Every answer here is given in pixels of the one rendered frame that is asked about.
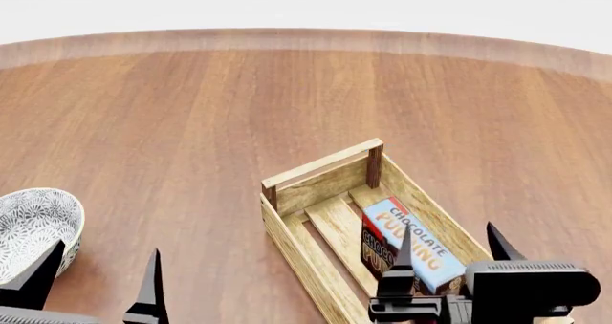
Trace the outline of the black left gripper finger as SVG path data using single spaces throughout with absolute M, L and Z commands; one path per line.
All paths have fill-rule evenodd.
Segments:
M 65 245 L 57 240 L 34 263 L 0 285 L 0 306 L 43 309 L 63 258 Z
M 124 324 L 168 324 L 161 254 L 157 248 L 149 257 L 137 300 L 122 320 Z

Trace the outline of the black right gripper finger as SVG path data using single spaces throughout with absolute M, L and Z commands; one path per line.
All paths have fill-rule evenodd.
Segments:
M 493 260 L 526 260 L 526 257 L 509 243 L 493 223 L 487 223 L 486 231 Z
M 385 271 L 379 281 L 378 297 L 411 297 L 413 295 L 415 272 L 411 258 L 411 231 L 405 227 L 402 246 L 394 265 Z

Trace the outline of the chocolate pudding box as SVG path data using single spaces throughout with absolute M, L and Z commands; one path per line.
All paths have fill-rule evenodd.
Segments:
M 404 234 L 411 237 L 415 291 L 424 295 L 458 294 L 465 283 L 466 266 L 395 197 L 362 210 L 361 262 L 381 280 L 396 262 Z

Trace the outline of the wooden slatted crate tray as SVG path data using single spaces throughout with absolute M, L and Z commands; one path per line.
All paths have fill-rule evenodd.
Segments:
M 389 196 L 400 200 L 462 263 L 491 259 L 384 154 L 382 140 L 362 142 L 262 182 L 265 228 L 328 324 L 370 322 L 366 307 L 305 225 L 314 226 L 352 279 L 373 295 L 377 281 L 358 256 L 361 216 L 351 206 L 364 208 Z

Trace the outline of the grey patterned ceramic bowl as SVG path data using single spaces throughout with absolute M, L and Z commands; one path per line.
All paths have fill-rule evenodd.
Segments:
M 0 197 L 0 285 L 8 283 L 61 240 L 65 247 L 56 274 L 76 260 L 85 212 L 73 194 L 28 188 Z

